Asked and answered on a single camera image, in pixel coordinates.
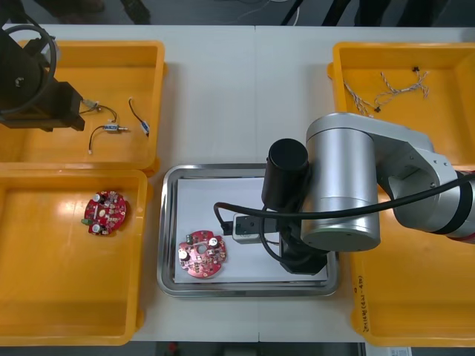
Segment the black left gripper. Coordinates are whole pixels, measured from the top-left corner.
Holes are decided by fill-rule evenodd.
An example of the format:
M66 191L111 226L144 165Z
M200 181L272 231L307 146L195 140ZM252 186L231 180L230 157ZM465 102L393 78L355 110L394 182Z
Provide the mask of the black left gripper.
M12 129L54 128L83 131L85 120L79 114L82 96L68 83L54 81L39 101L25 111L1 115L1 124Z

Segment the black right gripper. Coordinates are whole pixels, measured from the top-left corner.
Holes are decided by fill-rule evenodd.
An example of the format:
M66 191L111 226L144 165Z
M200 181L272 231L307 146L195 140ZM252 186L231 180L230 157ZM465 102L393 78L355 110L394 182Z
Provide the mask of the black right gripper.
M315 275L327 264L327 251L312 248L296 240L280 241L280 254L285 262L281 266L291 274Z

